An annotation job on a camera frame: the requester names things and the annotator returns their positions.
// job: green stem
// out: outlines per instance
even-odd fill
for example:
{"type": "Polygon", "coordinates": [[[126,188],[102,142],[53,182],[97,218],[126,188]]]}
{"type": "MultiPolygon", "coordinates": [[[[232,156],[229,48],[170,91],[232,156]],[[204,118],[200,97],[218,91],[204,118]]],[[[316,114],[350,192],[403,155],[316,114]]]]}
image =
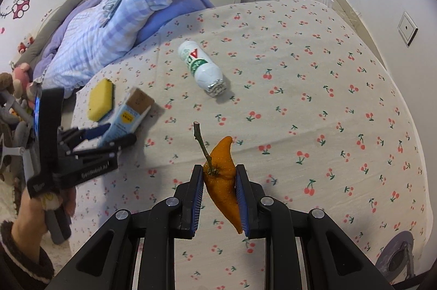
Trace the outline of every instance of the green stem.
{"type": "Polygon", "coordinates": [[[198,141],[203,154],[205,155],[206,161],[208,163],[208,174],[214,176],[217,171],[212,167],[212,158],[206,150],[205,144],[203,143],[202,135],[200,133],[200,124],[197,121],[193,122],[194,127],[194,138],[198,141]]]}

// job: foil bottle cap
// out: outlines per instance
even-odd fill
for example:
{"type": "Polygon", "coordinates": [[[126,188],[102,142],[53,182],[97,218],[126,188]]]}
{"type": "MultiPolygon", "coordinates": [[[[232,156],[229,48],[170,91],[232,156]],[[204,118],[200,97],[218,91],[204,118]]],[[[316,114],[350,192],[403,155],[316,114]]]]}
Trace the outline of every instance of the foil bottle cap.
{"type": "Polygon", "coordinates": [[[208,89],[206,89],[205,91],[209,96],[214,98],[226,91],[226,83],[223,79],[218,79],[214,81],[211,85],[209,85],[208,89]]]}

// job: plastic bottle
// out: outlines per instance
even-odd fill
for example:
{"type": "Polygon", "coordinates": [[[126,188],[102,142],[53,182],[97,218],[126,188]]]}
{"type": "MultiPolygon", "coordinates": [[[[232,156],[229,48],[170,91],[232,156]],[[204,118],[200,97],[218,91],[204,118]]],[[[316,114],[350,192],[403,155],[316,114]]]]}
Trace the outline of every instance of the plastic bottle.
{"type": "Polygon", "coordinates": [[[221,69],[195,41],[185,41],[178,49],[179,57],[185,62],[199,87],[209,96],[216,97],[226,90],[221,69]]]}

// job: gray bed cushion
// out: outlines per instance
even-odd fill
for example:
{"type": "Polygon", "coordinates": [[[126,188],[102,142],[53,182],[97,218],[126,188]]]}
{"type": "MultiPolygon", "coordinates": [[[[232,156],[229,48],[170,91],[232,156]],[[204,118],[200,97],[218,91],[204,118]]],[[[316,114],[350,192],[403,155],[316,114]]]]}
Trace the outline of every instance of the gray bed cushion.
{"type": "Polygon", "coordinates": [[[37,63],[41,60],[41,54],[45,47],[50,43],[53,33],[64,22],[69,13],[72,12],[78,5],[86,0],[66,0],[64,4],[51,16],[51,18],[45,23],[41,31],[35,38],[33,44],[24,52],[20,59],[16,62],[15,66],[18,66],[24,62],[29,63],[31,69],[29,70],[29,77],[33,79],[33,69],[37,63]]]}

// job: silver screw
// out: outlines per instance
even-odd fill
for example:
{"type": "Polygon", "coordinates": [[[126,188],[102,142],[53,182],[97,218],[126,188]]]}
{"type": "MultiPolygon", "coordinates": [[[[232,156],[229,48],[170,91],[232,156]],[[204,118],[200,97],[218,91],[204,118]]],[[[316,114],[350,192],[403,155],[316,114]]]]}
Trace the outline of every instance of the silver screw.
{"type": "Polygon", "coordinates": [[[129,216],[129,213],[126,210],[120,210],[115,214],[118,220],[124,220],[127,216],[129,216]]]}
{"type": "Polygon", "coordinates": [[[325,216],[325,212],[321,209],[314,209],[313,211],[311,211],[311,214],[315,218],[323,218],[325,216]]]}
{"type": "Polygon", "coordinates": [[[179,199],[175,198],[175,197],[171,197],[168,198],[165,203],[167,204],[167,206],[176,206],[177,204],[179,204],[179,199]]]}
{"type": "Polygon", "coordinates": [[[273,205],[274,200],[272,198],[270,198],[269,196],[265,196],[264,198],[261,199],[261,204],[265,205],[265,206],[270,206],[273,205]]]}

